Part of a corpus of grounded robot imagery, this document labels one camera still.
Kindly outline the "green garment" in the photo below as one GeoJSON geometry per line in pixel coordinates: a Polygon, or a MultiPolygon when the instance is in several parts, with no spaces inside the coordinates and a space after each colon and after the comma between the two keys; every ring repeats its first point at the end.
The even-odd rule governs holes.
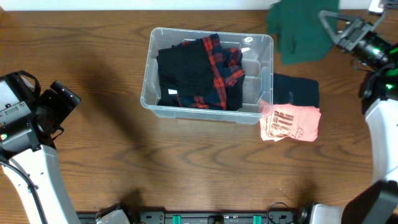
{"type": "Polygon", "coordinates": [[[324,58],[334,46],[318,13],[338,12],[339,0],[281,0],[266,18],[267,33],[277,36],[277,51],[284,65],[324,58]]]}

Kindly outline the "dark teal garment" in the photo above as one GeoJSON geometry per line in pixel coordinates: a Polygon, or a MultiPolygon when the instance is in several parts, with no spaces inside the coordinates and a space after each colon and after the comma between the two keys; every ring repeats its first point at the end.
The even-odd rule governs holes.
{"type": "Polygon", "coordinates": [[[291,104],[319,108],[319,83],[316,80],[275,73],[273,102],[275,105],[291,104]]]}

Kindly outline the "pink printed shirt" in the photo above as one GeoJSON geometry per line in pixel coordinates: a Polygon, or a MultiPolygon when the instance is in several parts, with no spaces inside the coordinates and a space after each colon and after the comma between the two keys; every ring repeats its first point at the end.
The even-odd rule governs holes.
{"type": "Polygon", "coordinates": [[[318,137],[320,110],[314,106],[294,106],[291,104],[273,105],[265,116],[270,104],[260,101],[260,134],[263,141],[280,141],[292,138],[299,141],[314,142],[318,137]]]}

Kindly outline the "red navy plaid garment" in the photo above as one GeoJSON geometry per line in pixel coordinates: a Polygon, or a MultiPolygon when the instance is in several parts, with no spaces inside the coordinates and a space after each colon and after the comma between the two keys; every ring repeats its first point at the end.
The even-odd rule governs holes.
{"type": "Polygon", "coordinates": [[[224,86],[233,86],[239,77],[245,77],[242,66],[243,53],[236,48],[223,48],[218,34],[211,34],[201,39],[211,63],[214,74],[213,88],[216,88],[220,98],[226,97],[224,86]]]}

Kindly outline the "black garment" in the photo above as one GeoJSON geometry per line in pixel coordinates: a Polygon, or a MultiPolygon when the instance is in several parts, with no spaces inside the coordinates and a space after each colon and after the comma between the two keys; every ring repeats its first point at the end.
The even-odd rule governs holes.
{"type": "Polygon", "coordinates": [[[214,74],[201,39],[160,49],[157,56],[159,84],[180,95],[207,95],[214,74]]]}

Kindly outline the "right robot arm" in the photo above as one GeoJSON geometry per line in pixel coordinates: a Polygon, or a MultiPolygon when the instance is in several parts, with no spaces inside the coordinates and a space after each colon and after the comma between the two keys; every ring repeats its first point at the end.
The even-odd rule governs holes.
{"type": "Polygon", "coordinates": [[[371,135],[373,182],[344,207],[306,208],[301,223],[397,223],[397,46],[359,17],[321,11],[319,20],[335,45],[371,67],[359,96],[371,135]]]}

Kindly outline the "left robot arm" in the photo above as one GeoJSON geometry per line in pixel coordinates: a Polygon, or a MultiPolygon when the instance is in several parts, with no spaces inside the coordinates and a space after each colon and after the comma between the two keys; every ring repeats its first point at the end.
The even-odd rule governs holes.
{"type": "Polygon", "coordinates": [[[49,223],[125,203],[133,210],[257,211],[316,201],[345,206],[371,180],[371,143],[361,115],[361,74],[333,49],[277,73],[318,81],[314,142],[263,141],[258,124],[160,118],[143,107],[150,39],[162,29],[267,37],[266,11],[42,11],[1,18],[1,74],[24,70],[48,89],[59,81],[80,104],[55,148],[10,159],[1,175],[1,221],[39,223],[27,188],[37,186],[49,223]],[[13,167],[21,173],[16,174],[13,167]]]}

